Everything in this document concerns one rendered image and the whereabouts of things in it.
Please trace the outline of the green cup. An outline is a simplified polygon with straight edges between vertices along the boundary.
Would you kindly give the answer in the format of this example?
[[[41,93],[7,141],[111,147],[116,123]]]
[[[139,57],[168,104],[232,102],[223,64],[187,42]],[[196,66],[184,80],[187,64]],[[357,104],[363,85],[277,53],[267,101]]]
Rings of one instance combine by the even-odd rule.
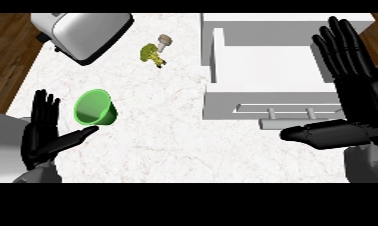
[[[111,125],[118,112],[103,89],[87,91],[74,106],[74,118],[81,125]]]

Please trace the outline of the white cabinet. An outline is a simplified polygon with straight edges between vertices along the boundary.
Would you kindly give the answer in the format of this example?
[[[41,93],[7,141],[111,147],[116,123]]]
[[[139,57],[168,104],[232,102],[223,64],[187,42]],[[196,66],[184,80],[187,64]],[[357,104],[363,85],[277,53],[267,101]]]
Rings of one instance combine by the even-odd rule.
[[[201,65],[209,65],[215,28],[227,46],[308,46],[331,16],[347,19],[359,33],[375,22],[370,13],[201,13]]]

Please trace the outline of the silver toaster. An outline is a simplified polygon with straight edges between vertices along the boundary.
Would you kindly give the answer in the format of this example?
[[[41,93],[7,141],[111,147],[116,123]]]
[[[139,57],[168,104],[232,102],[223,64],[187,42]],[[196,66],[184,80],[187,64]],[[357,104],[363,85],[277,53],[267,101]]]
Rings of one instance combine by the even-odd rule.
[[[103,55],[133,25],[130,13],[32,13],[35,39],[54,45],[81,66]]]

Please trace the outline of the green broccoli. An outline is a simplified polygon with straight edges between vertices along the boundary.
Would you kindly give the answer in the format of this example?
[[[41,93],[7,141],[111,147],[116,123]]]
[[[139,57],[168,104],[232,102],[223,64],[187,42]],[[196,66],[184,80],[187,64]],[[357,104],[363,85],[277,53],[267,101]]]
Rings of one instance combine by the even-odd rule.
[[[140,60],[143,62],[146,62],[147,60],[152,60],[158,68],[161,68],[167,64],[167,62],[161,59],[158,55],[158,48],[152,43],[149,43],[142,47]]]

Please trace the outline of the beige mushroom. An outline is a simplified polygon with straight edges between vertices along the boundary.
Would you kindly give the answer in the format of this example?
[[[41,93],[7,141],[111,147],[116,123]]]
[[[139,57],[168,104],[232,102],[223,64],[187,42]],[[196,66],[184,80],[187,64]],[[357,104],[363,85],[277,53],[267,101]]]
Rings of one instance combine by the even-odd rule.
[[[159,37],[158,37],[158,41],[159,41],[158,51],[162,51],[164,48],[171,45],[173,40],[165,34],[161,34]]]

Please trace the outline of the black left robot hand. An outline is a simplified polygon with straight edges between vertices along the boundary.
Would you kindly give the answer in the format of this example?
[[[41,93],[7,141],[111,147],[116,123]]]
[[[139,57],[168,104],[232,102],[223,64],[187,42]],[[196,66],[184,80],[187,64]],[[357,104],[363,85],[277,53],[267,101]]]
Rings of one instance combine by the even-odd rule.
[[[32,152],[34,161],[53,161],[57,154],[80,145],[87,137],[99,130],[88,126],[65,135],[57,133],[59,103],[46,90],[37,90],[32,100],[31,122],[25,127],[23,138]]]

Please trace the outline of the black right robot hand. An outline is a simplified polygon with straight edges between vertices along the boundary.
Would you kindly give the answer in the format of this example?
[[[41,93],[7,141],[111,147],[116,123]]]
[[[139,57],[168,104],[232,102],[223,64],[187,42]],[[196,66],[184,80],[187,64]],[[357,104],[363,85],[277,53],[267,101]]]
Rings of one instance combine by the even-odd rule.
[[[378,68],[350,22],[331,16],[328,23],[311,39],[333,78],[345,119],[280,131],[282,140],[319,150],[378,145]]]

